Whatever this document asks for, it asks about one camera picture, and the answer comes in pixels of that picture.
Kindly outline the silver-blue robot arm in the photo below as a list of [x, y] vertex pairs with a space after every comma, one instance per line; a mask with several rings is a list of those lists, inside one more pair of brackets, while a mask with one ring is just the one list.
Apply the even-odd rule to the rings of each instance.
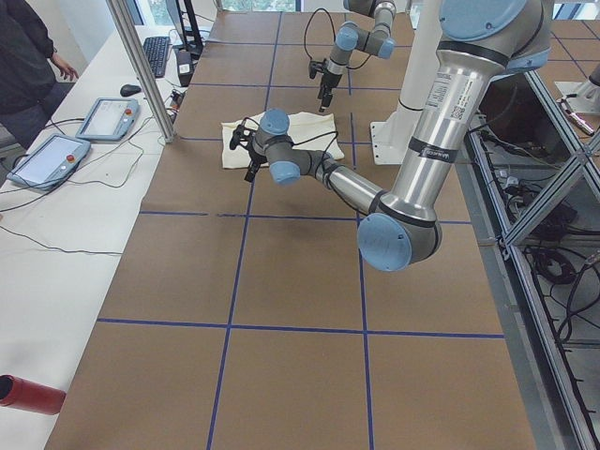
[[230, 147], [246, 150], [248, 181], [261, 166], [284, 186], [312, 176], [361, 212], [357, 243], [374, 268], [397, 271], [421, 262], [442, 241], [434, 205], [489, 83], [546, 63], [552, 8], [549, 1], [440, 4], [439, 67], [390, 190], [338, 164], [331, 154], [295, 142], [289, 117], [279, 109], [266, 111], [256, 127], [237, 126]]
[[329, 57], [321, 62], [310, 61], [309, 78], [314, 79], [318, 73], [322, 74], [318, 94], [318, 100], [321, 102], [320, 113], [330, 106], [333, 89], [338, 86], [344, 70], [349, 68], [353, 51], [389, 59], [396, 45], [391, 38], [392, 25], [397, 14], [394, 1], [344, 1], [344, 7], [350, 12], [372, 18], [374, 25], [368, 31], [360, 28], [355, 22], [345, 22], [335, 35]]

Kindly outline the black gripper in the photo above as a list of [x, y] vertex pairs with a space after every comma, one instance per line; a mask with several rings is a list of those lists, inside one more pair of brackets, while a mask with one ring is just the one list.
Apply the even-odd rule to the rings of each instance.
[[325, 70], [322, 73], [318, 99], [321, 100], [319, 112], [324, 113], [330, 106], [333, 98], [333, 90], [338, 86], [340, 75]]
[[265, 155], [260, 154], [255, 149], [254, 139], [252, 137], [247, 139], [246, 149], [250, 157], [250, 163], [247, 166], [247, 172], [244, 180], [247, 182], [253, 182], [261, 166], [267, 163], [267, 158]]

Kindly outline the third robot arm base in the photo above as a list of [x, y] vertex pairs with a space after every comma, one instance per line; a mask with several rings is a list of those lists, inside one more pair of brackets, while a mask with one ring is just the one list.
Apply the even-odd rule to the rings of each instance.
[[599, 66], [584, 82], [555, 82], [561, 97], [558, 103], [568, 117], [599, 114]]

